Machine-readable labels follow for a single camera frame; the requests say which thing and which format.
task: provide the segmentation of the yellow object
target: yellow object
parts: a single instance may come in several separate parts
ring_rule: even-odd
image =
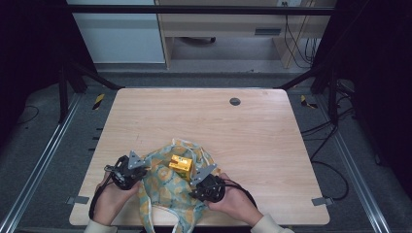
[[[94,102],[94,105],[93,105],[93,108],[92,108],[93,110],[98,110],[99,109],[100,104],[103,101],[103,98],[104,98],[104,94],[99,94],[97,96],[96,101]]]
[[[169,168],[173,169],[182,179],[190,181],[191,172],[191,159],[178,156],[176,154],[172,155],[172,159],[169,163]]]

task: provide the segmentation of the human hand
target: human hand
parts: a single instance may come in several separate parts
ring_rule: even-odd
[[[106,172],[103,181],[97,185],[96,191],[105,183],[109,176],[110,172]],[[100,197],[97,199],[96,206],[94,207],[93,221],[102,225],[111,225],[127,200],[139,190],[138,183],[133,185],[129,190],[122,190],[113,183],[112,179],[110,179],[109,184],[107,184]]]
[[[220,178],[230,180],[226,173],[222,173]],[[248,196],[235,187],[227,186],[225,188],[224,197],[220,202],[213,203],[205,201],[205,204],[212,211],[220,211],[228,214],[236,220],[241,220],[248,223],[250,226],[255,226],[263,217],[263,214],[249,200]]]

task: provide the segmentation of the wooden table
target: wooden table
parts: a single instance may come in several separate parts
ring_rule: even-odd
[[[233,106],[231,98],[241,103]],[[327,224],[322,194],[299,133],[287,93],[280,89],[126,88],[115,99],[79,196],[93,196],[103,168],[135,150],[139,155],[169,145],[173,138],[206,149],[223,172],[248,189],[264,214],[282,225]],[[87,225],[87,205],[75,204],[74,225]],[[177,219],[154,208],[154,225]],[[198,225],[242,225],[208,212]],[[133,197],[114,225],[141,225]]]

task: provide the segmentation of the white cabinet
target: white cabinet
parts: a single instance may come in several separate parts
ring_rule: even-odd
[[[153,0],[67,0],[68,4],[153,5]],[[155,14],[73,14],[94,63],[164,63]]]

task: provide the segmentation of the round hole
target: round hole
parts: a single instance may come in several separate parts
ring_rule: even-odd
[[[240,99],[238,99],[238,98],[231,98],[229,102],[230,102],[230,104],[233,105],[233,106],[238,106],[238,105],[240,105]]]

